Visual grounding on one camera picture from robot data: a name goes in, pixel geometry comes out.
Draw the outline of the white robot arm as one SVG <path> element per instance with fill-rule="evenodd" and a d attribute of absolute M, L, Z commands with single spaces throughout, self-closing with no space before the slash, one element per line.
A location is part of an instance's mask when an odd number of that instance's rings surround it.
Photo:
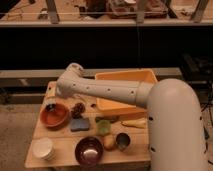
<path fill-rule="evenodd" d="M 56 95 L 75 93 L 145 108 L 148 113 L 151 171 L 208 171 L 204 124 L 198 97 L 186 82 L 95 80 L 70 64 L 56 83 Z"/>

